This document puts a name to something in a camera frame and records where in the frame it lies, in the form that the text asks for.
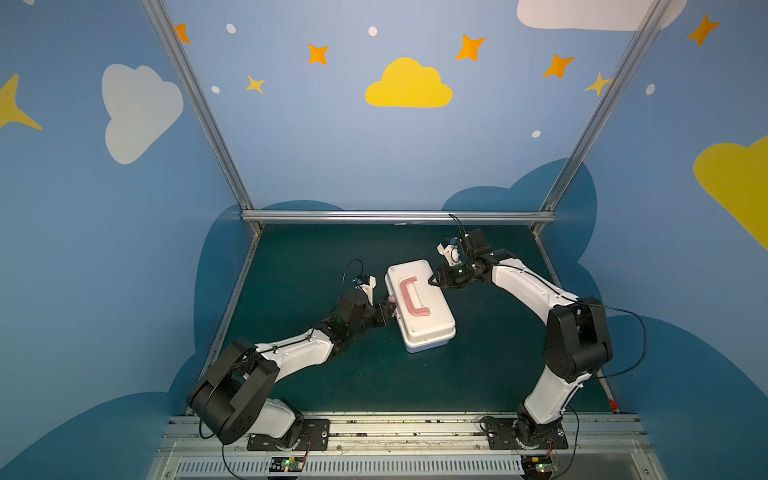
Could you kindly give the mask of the white purple tool box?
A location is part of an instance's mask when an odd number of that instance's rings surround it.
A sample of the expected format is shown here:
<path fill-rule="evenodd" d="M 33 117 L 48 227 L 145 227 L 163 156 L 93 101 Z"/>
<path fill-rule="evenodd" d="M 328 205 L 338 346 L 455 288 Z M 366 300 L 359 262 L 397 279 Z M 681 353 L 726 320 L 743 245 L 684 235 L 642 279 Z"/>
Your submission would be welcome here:
<path fill-rule="evenodd" d="M 392 265 L 386 271 L 398 327 L 412 354 L 446 345 L 456 335 L 456 322 L 442 290 L 429 283 L 432 275 L 424 259 Z"/>

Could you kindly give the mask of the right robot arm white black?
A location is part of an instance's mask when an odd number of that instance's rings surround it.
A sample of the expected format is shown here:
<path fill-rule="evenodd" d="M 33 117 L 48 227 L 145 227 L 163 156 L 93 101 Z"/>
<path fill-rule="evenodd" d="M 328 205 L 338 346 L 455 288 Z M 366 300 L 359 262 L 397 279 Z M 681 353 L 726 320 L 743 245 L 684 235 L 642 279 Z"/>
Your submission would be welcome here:
<path fill-rule="evenodd" d="M 429 283 L 442 289 L 489 281 L 536 314 L 545 326 L 545 367 L 517 411 L 515 435 L 534 446 L 560 426 L 577 390 L 612 360 L 604 305 L 567 292 L 529 268 L 506 249 L 494 250 L 482 230 L 463 230 L 436 247 L 446 263 Z"/>

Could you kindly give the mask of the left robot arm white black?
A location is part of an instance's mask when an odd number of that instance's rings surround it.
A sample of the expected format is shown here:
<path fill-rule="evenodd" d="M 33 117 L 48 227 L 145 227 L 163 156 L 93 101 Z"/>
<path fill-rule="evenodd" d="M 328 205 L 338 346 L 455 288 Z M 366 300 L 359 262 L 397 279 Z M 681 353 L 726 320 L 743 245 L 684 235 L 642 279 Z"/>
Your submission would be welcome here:
<path fill-rule="evenodd" d="M 395 303 L 374 304 L 365 288 L 355 287 L 341 295 L 328 316 L 300 335 L 260 344 L 238 339 L 191 390 L 188 407 L 224 445 L 256 435 L 291 450 L 300 442 L 304 415 L 287 401 L 271 398 L 274 386 L 338 357 L 353 338 L 388 325 L 395 312 Z"/>

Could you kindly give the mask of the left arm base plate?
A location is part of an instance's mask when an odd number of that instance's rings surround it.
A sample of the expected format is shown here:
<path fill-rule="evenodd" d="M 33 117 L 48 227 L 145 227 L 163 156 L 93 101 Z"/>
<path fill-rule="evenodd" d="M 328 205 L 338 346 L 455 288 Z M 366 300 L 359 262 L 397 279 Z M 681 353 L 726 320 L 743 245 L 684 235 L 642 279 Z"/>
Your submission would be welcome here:
<path fill-rule="evenodd" d="M 309 418 L 296 420 L 279 438 L 250 433 L 248 451 L 326 451 L 330 437 L 330 420 Z"/>

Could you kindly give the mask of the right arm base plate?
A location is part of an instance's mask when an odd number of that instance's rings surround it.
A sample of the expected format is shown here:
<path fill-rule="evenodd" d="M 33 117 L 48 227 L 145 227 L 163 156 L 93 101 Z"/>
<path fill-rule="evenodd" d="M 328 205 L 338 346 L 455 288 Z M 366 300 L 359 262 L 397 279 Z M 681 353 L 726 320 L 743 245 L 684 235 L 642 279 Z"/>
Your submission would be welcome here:
<path fill-rule="evenodd" d="M 549 424 L 537 424 L 528 417 L 498 418 L 484 416 L 479 422 L 491 450 L 534 450 L 550 447 L 567 449 L 561 420 Z"/>

